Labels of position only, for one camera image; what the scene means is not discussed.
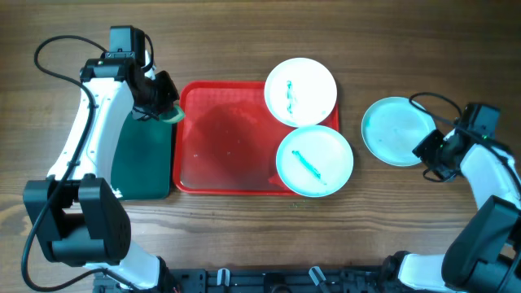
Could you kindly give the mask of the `green sponge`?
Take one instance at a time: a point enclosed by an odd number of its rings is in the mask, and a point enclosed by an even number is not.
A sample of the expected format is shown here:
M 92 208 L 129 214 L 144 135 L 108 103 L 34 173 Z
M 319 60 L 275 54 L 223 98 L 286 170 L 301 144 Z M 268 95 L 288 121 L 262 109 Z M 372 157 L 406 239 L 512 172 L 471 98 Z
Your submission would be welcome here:
M 177 104 L 174 104 L 170 110 L 160 114 L 160 120 L 164 123 L 176 124 L 179 121 L 183 120 L 185 116 L 186 114 L 181 109 L 181 107 Z

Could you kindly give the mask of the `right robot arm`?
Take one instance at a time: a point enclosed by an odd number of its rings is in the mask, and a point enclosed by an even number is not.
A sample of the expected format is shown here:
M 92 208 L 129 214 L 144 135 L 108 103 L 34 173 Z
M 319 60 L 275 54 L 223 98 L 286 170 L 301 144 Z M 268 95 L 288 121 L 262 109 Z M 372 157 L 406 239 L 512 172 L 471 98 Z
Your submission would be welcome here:
M 495 107 L 470 103 L 451 122 L 450 133 L 434 130 L 414 148 L 434 181 L 468 180 L 477 213 L 443 255 L 389 256 L 379 273 L 380 290 L 520 290 L 520 257 L 501 253 L 506 244 L 520 251 L 520 178 L 509 148 L 493 138 L 499 115 Z

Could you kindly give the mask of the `light blue plate front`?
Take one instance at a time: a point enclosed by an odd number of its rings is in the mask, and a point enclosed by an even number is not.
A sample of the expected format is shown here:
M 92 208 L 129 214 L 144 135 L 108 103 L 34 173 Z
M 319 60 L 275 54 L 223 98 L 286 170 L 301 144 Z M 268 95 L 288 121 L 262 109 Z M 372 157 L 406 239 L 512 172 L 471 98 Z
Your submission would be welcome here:
M 343 188 L 354 170 L 354 154 L 338 131 L 312 125 L 294 129 L 280 143 L 275 165 L 293 192 L 321 198 Z

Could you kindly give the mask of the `light blue plate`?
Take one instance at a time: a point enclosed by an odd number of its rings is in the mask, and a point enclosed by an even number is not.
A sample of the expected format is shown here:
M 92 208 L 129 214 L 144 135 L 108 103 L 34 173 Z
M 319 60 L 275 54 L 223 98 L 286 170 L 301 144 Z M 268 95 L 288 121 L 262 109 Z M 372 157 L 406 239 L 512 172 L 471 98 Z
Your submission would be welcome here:
M 321 198 L 343 188 L 354 170 L 354 154 L 338 131 L 312 125 L 294 129 L 280 143 L 275 165 L 293 192 Z
M 413 149 L 435 129 L 434 120 L 405 97 L 378 100 L 361 120 L 361 136 L 369 151 L 384 163 L 397 167 L 420 164 Z

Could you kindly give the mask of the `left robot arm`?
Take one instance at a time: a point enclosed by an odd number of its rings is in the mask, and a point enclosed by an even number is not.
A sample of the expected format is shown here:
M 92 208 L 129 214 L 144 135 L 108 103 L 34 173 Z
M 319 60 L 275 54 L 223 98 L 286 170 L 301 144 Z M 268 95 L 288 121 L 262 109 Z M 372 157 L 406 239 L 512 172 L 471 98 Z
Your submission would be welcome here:
M 23 202 L 32 223 L 21 256 L 25 284 L 31 247 L 51 263 L 82 267 L 128 292 L 175 292 L 165 261 L 131 239 L 130 219 L 111 185 L 114 155 L 128 117 L 174 124 L 184 118 L 167 72 L 157 72 L 150 37 L 131 25 L 113 26 L 109 44 L 89 59 L 75 85 L 81 101 L 59 158 L 42 180 L 29 181 Z

